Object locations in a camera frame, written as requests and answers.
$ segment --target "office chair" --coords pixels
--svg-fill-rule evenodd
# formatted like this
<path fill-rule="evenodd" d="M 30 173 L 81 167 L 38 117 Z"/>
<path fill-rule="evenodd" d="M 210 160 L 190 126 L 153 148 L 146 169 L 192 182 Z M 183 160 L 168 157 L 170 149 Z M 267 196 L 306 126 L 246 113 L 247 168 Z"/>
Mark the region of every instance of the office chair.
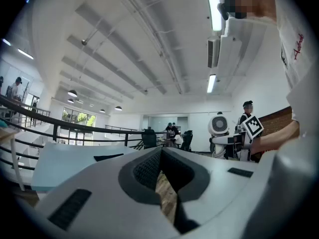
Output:
<path fill-rule="evenodd" d="M 142 140 L 144 144 L 144 149 L 153 148 L 157 146 L 156 134 L 153 129 L 145 129 L 145 132 L 150 132 L 152 134 L 142 134 Z"/>
<path fill-rule="evenodd" d="M 191 152 L 190 143 L 193 139 L 193 131 L 192 130 L 186 131 L 185 134 L 186 136 L 184 137 L 184 142 L 181 145 L 180 149 Z"/>

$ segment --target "light blue panel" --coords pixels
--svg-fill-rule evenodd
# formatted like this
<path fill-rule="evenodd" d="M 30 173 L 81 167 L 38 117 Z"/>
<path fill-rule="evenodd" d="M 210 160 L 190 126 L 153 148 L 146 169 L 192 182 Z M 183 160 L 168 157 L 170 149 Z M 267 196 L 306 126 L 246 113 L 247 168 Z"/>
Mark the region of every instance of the light blue panel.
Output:
<path fill-rule="evenodd" d="M 94 156 L 126 155 L 135 151 L 125 146 L 76 146 L 48 142 L 40 153 L 31 188 L 47 192 L 96 163 Z"/>

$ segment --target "black mesh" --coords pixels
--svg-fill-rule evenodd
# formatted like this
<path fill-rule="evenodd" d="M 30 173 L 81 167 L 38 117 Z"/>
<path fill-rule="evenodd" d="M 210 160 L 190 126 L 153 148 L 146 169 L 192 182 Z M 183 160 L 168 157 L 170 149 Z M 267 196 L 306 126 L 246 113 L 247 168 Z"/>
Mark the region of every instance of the black mesh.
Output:
<path fill-rule="evenodd" d="M 136 180 L 149 189 L 155 190 L 160 173 L 160 152 L 137 165 L 133 174 Z"/>

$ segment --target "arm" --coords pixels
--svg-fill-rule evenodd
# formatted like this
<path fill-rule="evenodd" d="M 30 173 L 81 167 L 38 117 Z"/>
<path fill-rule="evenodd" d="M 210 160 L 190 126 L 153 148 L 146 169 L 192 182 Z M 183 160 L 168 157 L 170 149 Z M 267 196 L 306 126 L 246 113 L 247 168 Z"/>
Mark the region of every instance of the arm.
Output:
<path fill-rule="evenodd" d="M 278 132 L 254 139 L 251 145 L 251 154 L 264 150 L 278 149 L 286 141 L 299 136 L 299 123 L 292 121 L 288 126 Z"/>

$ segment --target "table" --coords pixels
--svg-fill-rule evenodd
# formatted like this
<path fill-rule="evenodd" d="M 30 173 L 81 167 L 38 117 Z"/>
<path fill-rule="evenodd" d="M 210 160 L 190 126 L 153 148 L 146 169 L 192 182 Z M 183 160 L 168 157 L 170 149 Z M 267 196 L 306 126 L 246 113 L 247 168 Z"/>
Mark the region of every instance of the table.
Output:
<path fill-rule="evenodd" d="M 12 128 L 9 128 L 9 127 L 0 128 L 0 144 L 3 144 L 4 142 L 10 140 L 12 163 L 13 163 L 13 168 L 14 168 L 14 171 L 15 171 L 16 179 L 18 181 L 20 189 L 22 191 L 24 191 L 24 185 L 23 185 L 22 178 L 21 178 L 21 175 L 20 175 L 19 166 L 18 166 L 18 160 L 16 158 L 16 152 L 15 152 L 15 135 L 17 133 L 18 133 L 17 131 L 15 131 Z"/>
<path fill-rule="evenodd" d="M 126 155 L 135 151 L 137 150 L 126 146 L 76 146 L 47 142 L 40 152 L 31 188 L 37 191 L 41 198 L 41 193 L 46 194 L 84 168 L 96 163 L 94 156 L 121 153 Z"/>

